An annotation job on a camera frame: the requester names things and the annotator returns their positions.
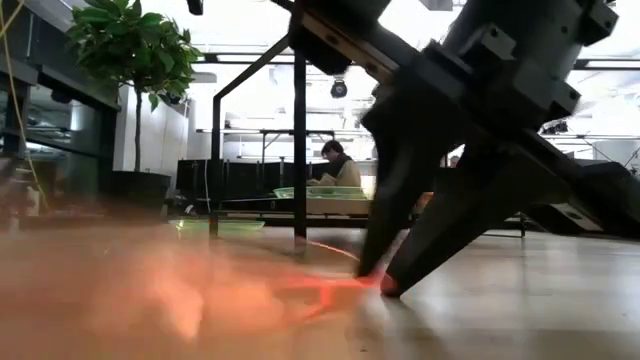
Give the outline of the black aluminium table frame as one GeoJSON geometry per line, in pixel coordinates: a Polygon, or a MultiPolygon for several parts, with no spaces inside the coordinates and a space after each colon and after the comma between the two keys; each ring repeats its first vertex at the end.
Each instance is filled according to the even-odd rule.
{"type": "MultiPolygon", "coordinates": [[[[176,219],[206,219],[208,217],[177,217],[176,219]]],[[[292,213],[276,214],[276,213],[237,213],[223,217],[221,220],[255,220],[263,221],[264,227],[293,227],[294,215],[292,213]]],[[[365,229],[369,223],[369,218],[365,215],[314,215],[308,214],[306,217],[306,226],[310,228],[345,228],[345,229],[365,229]]],[[[530,230],[532,223],[527,221],[523,215],[516,215],[507,220],[493,225],[491,230],[515,230],[519,232],[519,236],[524,236],[527,230],[530,230]]],[[[251,233],[220,233],[223,235],[245,235],[251,233]]]]}

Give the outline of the black plant pot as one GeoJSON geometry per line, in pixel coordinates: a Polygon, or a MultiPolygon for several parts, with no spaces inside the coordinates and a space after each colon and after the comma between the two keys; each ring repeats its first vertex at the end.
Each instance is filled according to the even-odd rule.
{"type": "Polygon", "coordinates": [[[171,177],[163,174],[112,171],[103,190],[109,216],[124,220],[161,217],[171,177]]]}

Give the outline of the orange translucent plate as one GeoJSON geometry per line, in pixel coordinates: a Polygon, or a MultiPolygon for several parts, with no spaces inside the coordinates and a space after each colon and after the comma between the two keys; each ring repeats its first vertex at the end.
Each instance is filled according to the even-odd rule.
{"type": "Polygon", "coordinates": [[[380,276],[169,224],[0,232],[0,360],[294,360],[380,276]]]}

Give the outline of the black background tables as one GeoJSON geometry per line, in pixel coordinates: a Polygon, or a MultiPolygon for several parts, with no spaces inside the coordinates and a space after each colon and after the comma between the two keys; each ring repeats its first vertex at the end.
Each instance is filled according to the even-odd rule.
{"type": "Polygon", "coordinates": [[[273,197],[275,189],[294,185],[294,175],[295,164],[283,160],[179,160],[176,200],[189,213],[204,215],[214,209],[211,196],[219,200],[273,197]]]}

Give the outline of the green leafy plant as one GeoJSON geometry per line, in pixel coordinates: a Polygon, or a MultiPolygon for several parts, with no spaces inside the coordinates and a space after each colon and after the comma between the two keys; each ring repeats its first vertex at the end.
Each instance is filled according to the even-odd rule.
{"type": "Polygon", "coordinates": [[[163,14],[144,12],[141,0],[84,0],[71,10],[66,31],[77,65],[91,79],[128,86],[135,94],[134,170],[141,170],[142,103],[181,101],[202,53],[191,34],[163,14]]]}

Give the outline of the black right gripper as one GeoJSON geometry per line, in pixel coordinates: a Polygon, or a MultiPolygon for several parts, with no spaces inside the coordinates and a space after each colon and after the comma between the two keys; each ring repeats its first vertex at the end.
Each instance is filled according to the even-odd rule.
{"type": "MultiPolygon", "coordinates": [[[[464,120],[465,138],[440,159],[443,169],[469,143],[555,149],[539,129],[573,112],[579,96],[567,74],[617,20],[605,0],[467,0],[443,41],[416,50],[380,25],[389,2],[295,0],[290,45],[330,75],[363,67],[378,83],[373,107],[399,112],[404,125],[464,120]]],[[[566,196],[523,210],[568,203],[599,231],[640,236],[640,181],[618,164],[574,162],[566,196]]]]}

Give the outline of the green translucent plate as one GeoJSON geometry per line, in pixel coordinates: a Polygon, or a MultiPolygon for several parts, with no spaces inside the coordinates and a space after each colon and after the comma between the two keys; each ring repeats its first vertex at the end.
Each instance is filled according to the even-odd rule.
{"type": "MultiPolygon", "coordinates": [[[[277,188],[273,190],[277,198],[293,198],[294,187],[277,188]]],[[[345,186],[307,186],[307,198],[338,199],[338,200],[367,200],[368,197],[360,187],[345,186]]]]}
{"type": "MultiPolygon", "coordinates": [[[[209,221],[206,219],[176,219],[170,220],[178,230],[204,228],[209,229],[209,221]]],[[[258,232],[264,227],[263,221],[255,220],[220,220],[218,222],[219,233],[251,233],[258,232]]]]}

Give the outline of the grey desk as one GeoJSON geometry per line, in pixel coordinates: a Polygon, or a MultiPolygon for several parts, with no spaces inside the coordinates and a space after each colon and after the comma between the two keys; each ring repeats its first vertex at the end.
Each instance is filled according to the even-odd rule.
{"type": "Polygon", "coordinates": [[[112,172],[113,87],[76,64],[79,0],[0,0],[0,223],[94,214],[112,172]]]}

